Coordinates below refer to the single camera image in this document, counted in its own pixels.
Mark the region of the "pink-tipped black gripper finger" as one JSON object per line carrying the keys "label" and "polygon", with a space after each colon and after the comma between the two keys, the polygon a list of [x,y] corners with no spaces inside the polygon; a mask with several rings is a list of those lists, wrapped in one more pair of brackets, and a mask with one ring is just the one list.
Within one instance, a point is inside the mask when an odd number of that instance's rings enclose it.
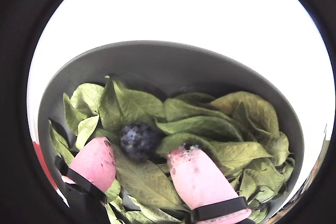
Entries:
{"label": "pink-tipped black gripper finger", "polygon": [[78,223],[109,223],[106,192],[116,175],[112,144],[107,137],[95,137],[69,165],[56,156],[54,166],[65,183],[64,196]]}
{"label": "pink-tipped black gripper finger", "polygon": [[186,223],[252,223],[246,198],[197,145],[171,151],[167,162],[173,185],[191,210]]}

